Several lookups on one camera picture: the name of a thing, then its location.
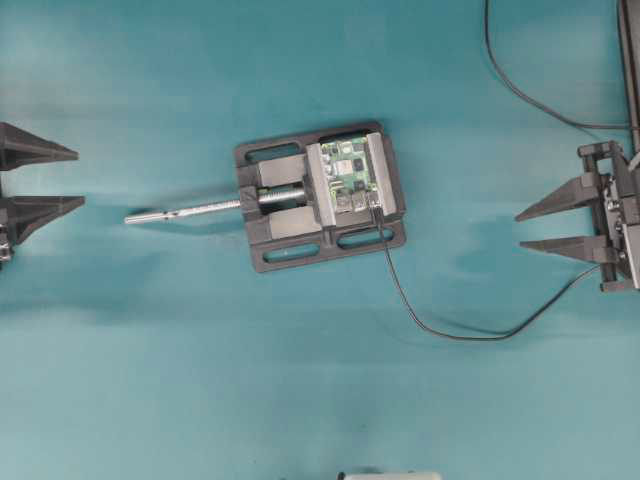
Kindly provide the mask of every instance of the circuit board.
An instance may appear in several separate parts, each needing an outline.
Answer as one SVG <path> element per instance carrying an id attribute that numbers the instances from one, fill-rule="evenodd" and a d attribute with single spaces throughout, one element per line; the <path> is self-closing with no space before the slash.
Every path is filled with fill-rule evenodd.
<path id="1" fill-rule="evenodd" d="M 324 164 L 335 213 L 360 212 L 369 207 L 377 185 L 367 158 L 367 138 L 323 143 Z"/>

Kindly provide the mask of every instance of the teal table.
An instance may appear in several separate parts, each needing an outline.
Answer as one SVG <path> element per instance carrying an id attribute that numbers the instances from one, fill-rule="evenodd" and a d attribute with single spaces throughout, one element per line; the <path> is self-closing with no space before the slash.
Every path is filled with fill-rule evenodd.
<path id="1" fill-rule="evenodd" d="M 495 0 L 496 53 L 534 96 L 626 120 L 615 2 Z M 235 193 L 232 149 L 378 119 L 394 140 L 422 317 L 504 329 L 584 265 L 513 216 L 580 174 L 591 135 L 512 96 L 482 2 L 4 0 L 0 119 L 79 162 L 7 195 L 87 196 L 0 274 L 0 478 L 634 478 L 640 298 L 593 277 L 504 344 L 422 334 L 381 254 L 256 274 L 236 212 L 125 227 Z"/>

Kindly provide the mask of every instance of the black plastic frame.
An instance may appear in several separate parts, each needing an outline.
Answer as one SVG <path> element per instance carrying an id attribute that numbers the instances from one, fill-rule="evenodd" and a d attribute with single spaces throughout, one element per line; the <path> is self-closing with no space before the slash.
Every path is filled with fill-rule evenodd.
<path id="1" fill-rule="evenodd" d="M 278 137 L 270 140 L 264 140 L 254 143 L 240 145 L 235 149 L 236 174 L 238 178 L 238 187 L 240 191 L 240 201 L 245 220 L 245 228 L 251 248 L 251 259 L 253 266 L 258 272 L 268 272 L 279 270 L 282 268 L 298 267 L 337 258 L 350 257 L 353 255 L 361 255 L 364 253 L 377 252 L 384 248 L 382 242 L 368 243 L 365 245 L 354 246 L 349 248 L 340 247 L 338 241 L 345 235 L 353 235 L 364 233 L 377 226 L 370 216 L 367 221 L 349 226 L 323 228 L 319 232 L 306 233 L 294 237 L 281 239 L 273 239 L 269 228 L 269 217 L 263 214 L 258 205 L 257 191 L 263 187 L 260 179 L 258 163 L 250 161 L 247 157 L 250 153 L 275 148 L 287 144 L 295 144 L 304 153 L 307 145 L 323 141 L 324 139 L 339 137 L 342 135 L 352 134 L 370 134 L 379 132 L 383 138 L 385 156 L 389 168 L 389 176 L 393 188 L 393 194 L 396 200 L 397 213 L 384 218 L 384 228 L 393 232 L 393 237 L 388 240 L 391 248 L 404 245 L 406 242 L 406 233 L 402 217 L 406 211 L 404 195 L 400 185 L 393 146 L 391 139 L 384 135 L 382 125 L 376 121 L 357 123 L 339 128 L 330 128 L 317 130 L 314 132 L 301 133 Z M 311 188 L 311 182 L 308 176 L 303 178 L 303 185 L 307 191 L 307 205 L 312 206 L 317 213 L 317 207 L 314 201 L 314 192 Z M 278 262 L 268 262 L 264 256 L 268 252 L 282 250 L 301 245 L 315 244 L 319 247 L 317 254 L 313 256 L 292 258 Z"/>

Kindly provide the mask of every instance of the wire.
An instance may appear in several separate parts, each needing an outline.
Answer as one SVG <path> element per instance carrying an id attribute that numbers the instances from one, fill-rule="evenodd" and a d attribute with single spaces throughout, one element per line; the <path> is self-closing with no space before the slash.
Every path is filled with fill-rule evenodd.
<path id="1" fill-rule="evenodd" d="M 402 299 L 402 303 L 404 303 L 404 306 L 406 307 L 407 312 L 409 313 L 409 316 L 413 319 L 416 325 L 418 325 L 418 327 L 420 327 L 423 331 L 427 333 L 431 333 L 432 335 L 435 335 L 437 337 L 447 338 L 449 340 L 456 340 L 456 341 L 462 341 L 462 342 L 499 342 L 502 340 L 508 340 L 512 337 L 515 337 L 516 335 L 521 333 L 523 330 L 525 330 L 528 326 L 530 326 L 537 318 L 539 318 L 549 308 L 551 308 L 573 286 L 575 286 L 578 282 L 587 278 L 589 275 L 595 272 L 598 268 L 600 268 L 599 266 L 595 266 L 593 268 L 590 268 L 589 270 L 582 272 L 581 274 L 573 278 L 564 287 L 558 290 L 558 292 L 553 297 L 551 297 L 544 305 L 538 308 L 538 310 L 536 310 L 533 313 L 533 315 L 531 315 L 520 325 L 509 330 L 507 333 L 503 335 L 497 335 L 493 337 L 465 337 L 465 336 L 459 336 L 459 335 L 450 335 L 448 333 L 441 332 L 439 330 L 436 330 L 426 325 L 425 323 L 422 322 L 422 320 L 418 318 L 418 315 L 416 315 L 416 312 L 411 306 L 411 303 L 409 303 L 409 299 L 407 298 L 407 295 L 405 294 L 404 289 L 402 288 L 402 285 L 400 285 L 400 280 L 398 279 L 398 273 L 396 272 L 396 268 L 393 264 L 393 260 L 391 259 L 391 253 L 389 252 L 389 244 L 387 243 L 387 239 L 384 236 L 382 212 L 380 211 L 380 208 L 376 208 L 373 213 L 376 219 L 378 233 L 380 234 L 380 240 L 382 242 L 382 245 L 384 246 L 384 255 L 387 259 L 387 265 L 389 266 L 389 272 L 391 273 L 391 278 L 393 279 L 393 283 L 396 286 L 396 289 L 398 290 L 398 294 L 400 295 L 400 298 Z"/>
<path id="2" fill-rule="evenodd" d="M 560 120 L 562 123 L 569 125 L 574 128 L 588 129 L 588 130 L 640 130 L 640 127 L 635 125 L 607 125 L 607 124 L 599 124 L 599 123 L 583 123 L 573 120 L 566 115 L 554 110 L 553 108 L 545 105 L 544 103 L 536 100 L 535 98 L 530 97 L 526 93 L 524 93 L 520 88 L 516 86 L 515 83 L 511 81 L 507 73 L 504 69 L 498 64 L 496 60 L 495 54 L 493 52 L 493 47 L 491 46 L 491 29 L 490 29 L 490 0 L 484 0 L 484 43 L 487 48 L 487 54 L 489 55 L 489 59 L 491 60 L 491 64 L 495 69 L 496 73 L 500 77 L 500 79 L 504 82 L 504 84 L 511 90 L 516 96 L 527 102 L 528 104 L 534 106 L 538 110 L 542 110 L 544 113 L 551 115 L 552 117 Z"/>

